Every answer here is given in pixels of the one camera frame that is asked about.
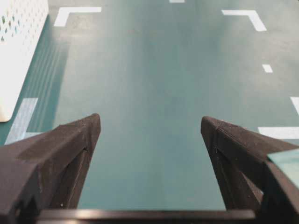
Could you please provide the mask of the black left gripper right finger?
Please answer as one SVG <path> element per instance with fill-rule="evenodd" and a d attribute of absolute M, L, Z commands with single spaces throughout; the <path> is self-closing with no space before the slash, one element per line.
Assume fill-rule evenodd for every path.
<path fill-rule="evenodd" d="M 204 116 L 200 133 L 230 223 L 296 224 L 299 188 L 275 162 L 298 146 Z"/>

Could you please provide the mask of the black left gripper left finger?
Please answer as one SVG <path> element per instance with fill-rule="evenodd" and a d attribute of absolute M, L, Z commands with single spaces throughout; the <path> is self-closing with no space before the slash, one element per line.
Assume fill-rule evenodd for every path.
<path fill-rule="evenodd" d="M 96 113 L 0 148 L 0 221 L 75 209 L 100 136 Z"/>

